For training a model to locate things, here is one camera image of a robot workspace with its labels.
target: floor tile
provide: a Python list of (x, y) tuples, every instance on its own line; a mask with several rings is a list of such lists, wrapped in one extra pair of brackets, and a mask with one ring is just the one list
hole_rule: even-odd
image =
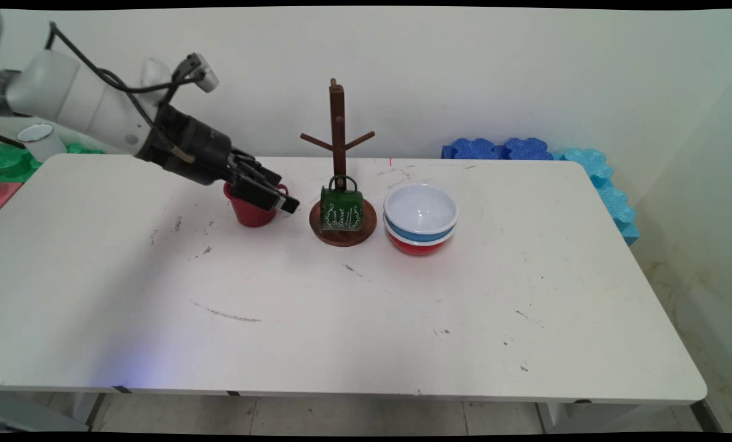
[(535, 403), (464, 401), (464, 416), (470, 436), (543, 433)]
[(634, 433), (640, 431), (680, 431), (680, 425), (672, 413), (672, 409), (667, 408), (658, 411), (646, 419), (642, 419), (629, 424), (620, 433)]
[(464, 435), (461, 401), (262, 397), (251, 433), (302, 436)]
[(248, 434), (254, 401), (226, 395), (107, 394), (93, 431)]
[(692, 411), (691, 406), (688, 405), (675, 405), (671, 407), (674, 417), (677, 418), (677, 424), (680, 426), (680, 431), (702, 431), (702, 425), (699, 424)]

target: wooden mug stand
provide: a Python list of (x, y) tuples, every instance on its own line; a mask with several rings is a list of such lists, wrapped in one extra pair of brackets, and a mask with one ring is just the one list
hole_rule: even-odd
[[(346, 163), (346, 151), (354, 148), (356, 145), (363, 143), (371, 137), (374, 137), (374, 131), (368, 134), (356, 138), (349, 143), (344, 142), (344, 87), (340, 84), (336, 84), (336, 79), (330, 79), (330, 139), (333, 145), (329, 145), (326, 142), (322, 142), (315, 137), (307, 134), (301, 134), (301, 139), (306, 140), (312, 144), (316, 144), (319, 147), (328, 149), (333, 153), (333, 174), (347, 174), (347, 163)], [(347, 180), (337, 179), (335, 181), (336, 190), (346, 190)], [(355, 246), (366, 241), (366, 238), (371, 236), (377, 227), (377, 212), (374, 210), (374, 206), (364, 198), (364, 221), (360, 230), (357, 232), (338, 231), (338, 230), (324, 230), (319, 229), (319, 211), (321, 204), (318, 201), (309, 212), (309, 224), (312, 227), (312, 231), (326, 244), (336, 247), (349, 247)]]

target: red mug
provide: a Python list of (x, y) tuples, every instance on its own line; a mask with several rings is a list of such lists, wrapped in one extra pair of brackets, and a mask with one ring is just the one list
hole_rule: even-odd
[[(289, 188), (284, 184), (279, 184), (276, 188), (283, 188), (287, 195), (290, 194)], [(229, 201), (232, 201), (232, 210), (235, 211), (235, 216), (240, 224), (246, 227), (262, 227), (265, 224), (270, 223), (271, 220), (276, 216), (276, 208), (270, 210), (263, 210), (259, 207), (247, 203), (237, 198), (232, 198), (229, 194), (229, 183), (224, 183), (224, 194)]]

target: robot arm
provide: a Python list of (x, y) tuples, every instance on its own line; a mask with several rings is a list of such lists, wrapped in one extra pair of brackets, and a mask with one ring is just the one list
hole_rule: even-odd
[[(25, 70), (0, 71), (0, 115), (34, 115), (59, 123), (199, 184), (223, 179), (231, 185), (232, 196), (264, 210), (295, 212), (298, 201), (276, 189), (279, 174), (234, 148), (227, 135), (170, 106), (181, 84), (196, 83), (205, 92), (217, 87), (216, 76), (200, 54), (187, 56), (170, 83), (130, 88), (89, 62), (54, 23), (51, 27), (48, 48)], [(53, 52), (55, 36), (85, 64)], [(147, 81), (161, 79), (154, 75)]]

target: white table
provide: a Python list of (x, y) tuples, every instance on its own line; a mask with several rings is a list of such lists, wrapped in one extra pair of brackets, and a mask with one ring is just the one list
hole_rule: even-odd
[[(349, 159), (380, 222), (336, 248), (308, 221), (332, 161), (259, 160), (302, 204), (259, 229), (132, 157), (42, 166), (0, 210), (0, 390), (531, 401), (560, 432), (705, 397), (576, 163)], [(459, 205), (430, 257), (386, 238), (404, 182)]]

